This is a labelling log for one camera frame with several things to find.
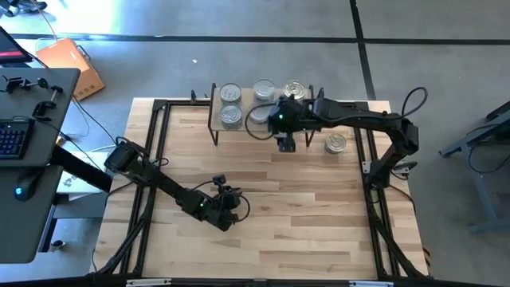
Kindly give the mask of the black computer mouse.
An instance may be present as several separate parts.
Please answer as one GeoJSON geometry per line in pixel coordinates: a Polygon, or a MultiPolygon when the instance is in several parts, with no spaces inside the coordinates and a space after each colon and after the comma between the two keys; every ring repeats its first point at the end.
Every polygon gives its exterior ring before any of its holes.
{"type": "Polygon", "coordinates": [[[20,176],[15,184],[14,197],[21,202],[29,200],[37,188],[38,175],[20,176]]]}

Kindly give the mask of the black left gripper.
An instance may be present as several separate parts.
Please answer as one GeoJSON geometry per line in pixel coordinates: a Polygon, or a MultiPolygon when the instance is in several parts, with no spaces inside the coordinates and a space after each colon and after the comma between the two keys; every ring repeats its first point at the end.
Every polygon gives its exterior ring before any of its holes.
{"type": "Polygon", "coordinates": [[[196,211],[196,219],[200,222],[208,222],[221,231],[227,231],[232,225],[231,217],[237,214],[237,208],[241,205],[241,192],[233,191],[231,197],[231,212],[224,207],[226,198],[226,177],[223,174],[215,175],[211,180],[198,184],[194,190],[202,196],[196,211]],[[218,188],[218,193],[211,197],[199,190],[200,187],[212,183],[218,188]]]}

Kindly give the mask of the orange equipment case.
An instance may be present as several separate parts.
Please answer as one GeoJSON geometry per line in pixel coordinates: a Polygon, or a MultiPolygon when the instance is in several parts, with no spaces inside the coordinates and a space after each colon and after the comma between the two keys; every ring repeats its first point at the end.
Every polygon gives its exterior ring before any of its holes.
{"type": "Polygon", "coordinates": [[[56,43],[38,49],[36,56],[50,68],[80,70],[73,93],[78,100],[83,100],[105,88],[104,82],[90,63],[88,54],[71,38],[62,38],[56,43]]]}

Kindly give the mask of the blue Wild Planet can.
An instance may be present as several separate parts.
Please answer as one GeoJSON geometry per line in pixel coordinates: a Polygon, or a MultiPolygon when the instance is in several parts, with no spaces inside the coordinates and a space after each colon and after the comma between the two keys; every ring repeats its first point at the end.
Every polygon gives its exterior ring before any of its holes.
{"type": "Polygon", "coordinates": [[[307,95],[307,89],[298,80],[290,80],[284,83],[282,92],[286,97],[294,96],[295,100],[303,100],[307,95]]]}
{"type": "Polygon", "coordinates": [[[339,133],[330,133],[325,139],[324,149],[326,152],[336,155],[345,150],[347,141],[345,137],[339,133]]]}

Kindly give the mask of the black laptop screen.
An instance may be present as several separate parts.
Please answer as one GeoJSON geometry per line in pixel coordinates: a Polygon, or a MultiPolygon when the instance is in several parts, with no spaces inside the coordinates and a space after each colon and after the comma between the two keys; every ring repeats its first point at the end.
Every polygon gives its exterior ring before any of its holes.
{"type": "Polygon", "coordinates": [[[0,26],[0,65],[28,63],[33,58],[0,26]]]}

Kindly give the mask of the silver metal bracket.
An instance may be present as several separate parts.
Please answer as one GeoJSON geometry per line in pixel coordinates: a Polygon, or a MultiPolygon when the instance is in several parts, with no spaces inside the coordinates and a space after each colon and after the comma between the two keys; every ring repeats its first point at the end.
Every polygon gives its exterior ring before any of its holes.
{"type": "Polygon", "coordinates": [[[394,287],[393,282],[388,281],[349,281],[349,287],[394,287]]]}
{"type": "Polygon", "coordinates": [[[170,278],[139,278],[126,281],[125,287],[162,287],[171,285],[170,278]]]}

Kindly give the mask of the black keyboard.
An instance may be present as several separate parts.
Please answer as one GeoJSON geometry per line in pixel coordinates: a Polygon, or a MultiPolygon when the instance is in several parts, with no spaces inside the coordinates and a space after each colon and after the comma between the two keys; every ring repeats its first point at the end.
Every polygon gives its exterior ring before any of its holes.
{"type": "Polygon", "coordinates": [[[33,119],[0,119],[0,160],[24,157],[34,123],[33,119]]]}

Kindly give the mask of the person's shoe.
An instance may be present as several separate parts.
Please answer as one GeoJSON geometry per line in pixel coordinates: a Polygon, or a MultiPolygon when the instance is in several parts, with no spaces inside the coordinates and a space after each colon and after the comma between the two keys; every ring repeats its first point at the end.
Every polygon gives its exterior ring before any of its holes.
{"type": "Polygon", "coordinates": [[[42,12],[47,5],[47,2],[38,0],[0,0],[0,16],[12,18],[20,13],[42,12]]]}

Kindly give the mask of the black desk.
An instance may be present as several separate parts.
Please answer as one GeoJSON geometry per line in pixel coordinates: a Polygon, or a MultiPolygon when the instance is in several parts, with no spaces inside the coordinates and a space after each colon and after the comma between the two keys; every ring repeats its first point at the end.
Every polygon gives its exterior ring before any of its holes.
{"type": "Polygon", "coordinates": [[[52,90],[40,87],[3,92],[9,78],[22,77],[31,82],[44,78],[50,85],[63,88],[56,95],[55,109],[46,113],[51,121],[34,124],[24,157],[0,159],[0,264],[29,263],[35,258],[63,172],[62,167],[50,166],[48,162],[79,75],[80,70],[73,68],[0,68],[0,119],[30,118],[36,104],[53,95],[52,90]],[[26,201],[17,200],[14,195],[18,177],[36,167],[43,174],[35,192],[26,201]]]}

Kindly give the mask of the black desk clamp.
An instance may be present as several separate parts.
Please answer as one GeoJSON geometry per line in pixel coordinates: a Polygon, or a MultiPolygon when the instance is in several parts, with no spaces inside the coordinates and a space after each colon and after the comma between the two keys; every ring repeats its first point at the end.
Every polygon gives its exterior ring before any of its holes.
{"type": "Polygon", "coordinates": [[[30,82],[24,77],[4,77],[4,80],[6,81],[6,85],[4,89],[0,89],[0,92],[12,93],[17,88],[30,90],[34,86],[39,86],[41,88],[49,87],[49,83],[45,78],[38,78],[35,82],[30,82]]]}
{"type": "Polygon", "coordinates": [[[36,104],[33,112],[32,117],[35,120],[40,121],[51,121],[52,119],[46,115],[46,112],[49,109],[55,109],[57,104],[55,103],[55,98],[57,97],[57,94],[63,93],[63,88],[57,85],[52,85],[50,89],[53,91],[53,94],[50,98],[50,100],[44,100],[36,104]]]}

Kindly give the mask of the white box with logo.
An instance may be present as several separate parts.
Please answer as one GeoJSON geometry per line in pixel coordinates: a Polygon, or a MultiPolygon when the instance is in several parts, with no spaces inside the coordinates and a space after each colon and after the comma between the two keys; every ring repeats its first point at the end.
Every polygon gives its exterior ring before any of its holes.
{"type": "Polygon", "coordinates": [[[66,195],[69,201],[100,193],[102,193],[101,189],[65,171],[62,173],[57,187],[57,194],[66,195]]]}

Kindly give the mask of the grey metal stand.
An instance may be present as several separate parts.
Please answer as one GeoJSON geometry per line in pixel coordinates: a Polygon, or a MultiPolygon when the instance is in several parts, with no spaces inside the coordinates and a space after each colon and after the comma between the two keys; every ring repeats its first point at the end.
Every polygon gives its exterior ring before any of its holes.
{"type": "Polygon", "coordinates": [[[502,209],[501,197],[491,190],[488,180],[494,175],[502,176],[502,169],[508,163],[510,172],[510,152],[495,167],[476,167],[473,155],[479,147],[510,147],[510,101],[490,112],[485,117],[485,124],[467,132],[463,138],[439,151],[442,158],[460,152],[474,182],[486,221],[469,227],[472,234],[487,231],[510,229],[510,213],[502,209]]]}

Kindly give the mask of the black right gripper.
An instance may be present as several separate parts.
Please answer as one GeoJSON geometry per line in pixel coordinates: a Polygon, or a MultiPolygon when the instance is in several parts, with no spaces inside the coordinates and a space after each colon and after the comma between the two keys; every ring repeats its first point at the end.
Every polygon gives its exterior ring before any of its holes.
{"type": "MultiPolygon", "coordinates": [[[[290,97],[281,97],[270,109],[269,132],[275,136],[283,133],[311,131],[315,120],[306,104],[290,97]]],[[[292,137],[278,138],[279,152],[295,152],[296,143],[292,137]]]]}

